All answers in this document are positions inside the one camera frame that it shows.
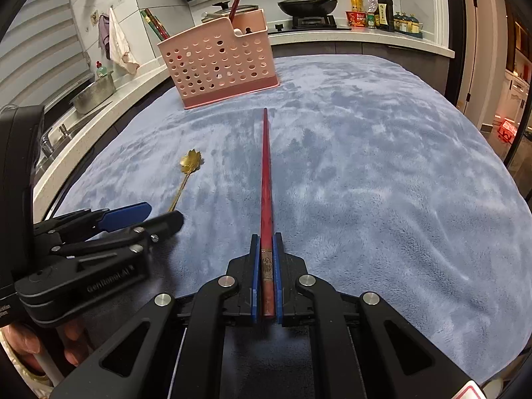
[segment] sink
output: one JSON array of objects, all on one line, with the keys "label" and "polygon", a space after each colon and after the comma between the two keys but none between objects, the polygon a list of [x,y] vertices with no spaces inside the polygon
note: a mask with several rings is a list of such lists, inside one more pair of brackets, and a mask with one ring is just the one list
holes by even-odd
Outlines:
[{"label": "sink", "polygon": [[43,157],[41,161],[37,164],[35,170],[35,180],[34,183],[37,183],[54,160],[60,155],[60,153],[65,149],[68,143],[83,129],[94,117],[96,117],[104,108],[107,107],[111,102],[105,102],[102,106],[94,109],[90,113],[83,116],[74,126],[72,126],[68,132],[67,137],[63,136],[58,142],[54,144],[54,152],[50,157]]}]

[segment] gray cabinet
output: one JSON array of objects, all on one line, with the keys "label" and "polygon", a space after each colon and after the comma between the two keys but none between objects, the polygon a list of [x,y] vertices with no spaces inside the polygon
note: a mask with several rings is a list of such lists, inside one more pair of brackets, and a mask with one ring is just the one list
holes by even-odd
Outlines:
[{"label": "gray cabinet", "polygon": [[273,57],[318,54],[374,55],[403,66],[406,70],[419,76],[419,78],[423,79],[441,94],[445,93],[449,72],[449,59],[447,57],[391,45],[353,41],[328,41],[273,45],[271,49],[273,51]]}]

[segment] human hand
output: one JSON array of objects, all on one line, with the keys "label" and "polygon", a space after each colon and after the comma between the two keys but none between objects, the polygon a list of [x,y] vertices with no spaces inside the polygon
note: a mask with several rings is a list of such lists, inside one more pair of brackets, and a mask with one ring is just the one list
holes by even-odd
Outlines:
[{"label": "human hand", "polygon": [[[74,366],[79,365],[89,355],[89,346],[84,334],[84,325],[80,319],[75,319],[63,324],[60,329],[65,332],[67,343],[65,345],[65,358]],[[17,354],[19,360],[30,370],[43,373],[41,365],[35,355],[43,349],[39,338],[27,327],[17,322],[2,327],[2,334]]]}]

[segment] pink utensil holder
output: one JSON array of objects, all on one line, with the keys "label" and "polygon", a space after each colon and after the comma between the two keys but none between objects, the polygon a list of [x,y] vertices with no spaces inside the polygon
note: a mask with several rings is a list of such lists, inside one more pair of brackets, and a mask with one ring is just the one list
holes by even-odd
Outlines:
[{"label": "pink utensil holder", "polygon": [[[252,33],[236,36],[233,29]],[[185,109],[279,85],[261,9],[219,18],[158,45]]]}]

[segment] blue tablecloth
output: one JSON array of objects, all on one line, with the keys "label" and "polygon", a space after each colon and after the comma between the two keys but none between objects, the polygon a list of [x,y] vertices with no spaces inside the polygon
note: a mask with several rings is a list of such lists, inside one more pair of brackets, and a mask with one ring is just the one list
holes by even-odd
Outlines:
[{"label": "blue tablecloth", "polygon": [[[373,290],[482,382],[532,329],[532,217],[478,130],[400,66],[371,56],[275,60],[281,86],[183,110],[176,89],[99,154],[60,213],[147,201],[185,225],[156,249],[150,281],[91,311],[98,343],[153,295],[181,296],[225,272],[260,231],[262,109],[270,117],[275,230],[337,290]],[[312,390],[304,333],[228,332],[222,395]]]}]

